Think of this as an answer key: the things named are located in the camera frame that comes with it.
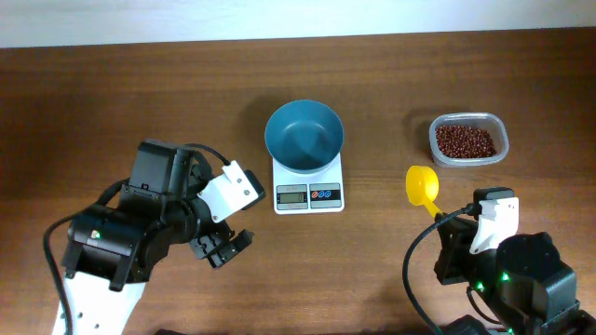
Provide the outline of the yellow plastic measuring scoop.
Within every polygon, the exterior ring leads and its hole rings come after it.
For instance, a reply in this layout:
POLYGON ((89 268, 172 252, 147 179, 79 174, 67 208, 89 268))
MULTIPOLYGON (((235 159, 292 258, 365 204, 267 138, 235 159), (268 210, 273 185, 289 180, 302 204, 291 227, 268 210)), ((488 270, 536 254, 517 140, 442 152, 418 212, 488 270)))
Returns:
POLYGON ((415 207, 424 207, 432 219, 441 214, 434 203, 440 183, 437 173, 427 166, 411 166, 407 170, 405 189, 409 202, 415 207))

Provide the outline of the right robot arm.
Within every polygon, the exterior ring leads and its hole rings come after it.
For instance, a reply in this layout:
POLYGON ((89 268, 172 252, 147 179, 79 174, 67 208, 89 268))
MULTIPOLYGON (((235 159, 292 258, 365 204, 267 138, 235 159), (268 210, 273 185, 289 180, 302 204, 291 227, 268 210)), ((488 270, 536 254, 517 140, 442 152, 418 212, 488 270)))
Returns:
POLYGON ((467 283, 514 334, 593 334, 595 318, 580 308, 577 277, 546 232, 515 234, 497 248, 469 251, 479 225, 452 219, 437 228, 434 272, 443 285, 467 283))

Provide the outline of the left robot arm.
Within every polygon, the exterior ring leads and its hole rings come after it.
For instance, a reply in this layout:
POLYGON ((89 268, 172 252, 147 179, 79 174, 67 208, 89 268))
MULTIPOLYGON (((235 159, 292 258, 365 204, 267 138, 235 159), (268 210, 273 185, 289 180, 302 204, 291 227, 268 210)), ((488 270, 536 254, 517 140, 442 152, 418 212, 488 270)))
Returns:
POLYGON ((87 208, 64 218, 68 244, 55 261, 44 252, 59 293, 56 334, 120 334, 154 267, 173 245, 188 245, 214 269, 253 239, 226 220, 265 197, 254 173, 224 160, 214 176, 207 146, 146 140, 128 178, 109 186, 87 208))

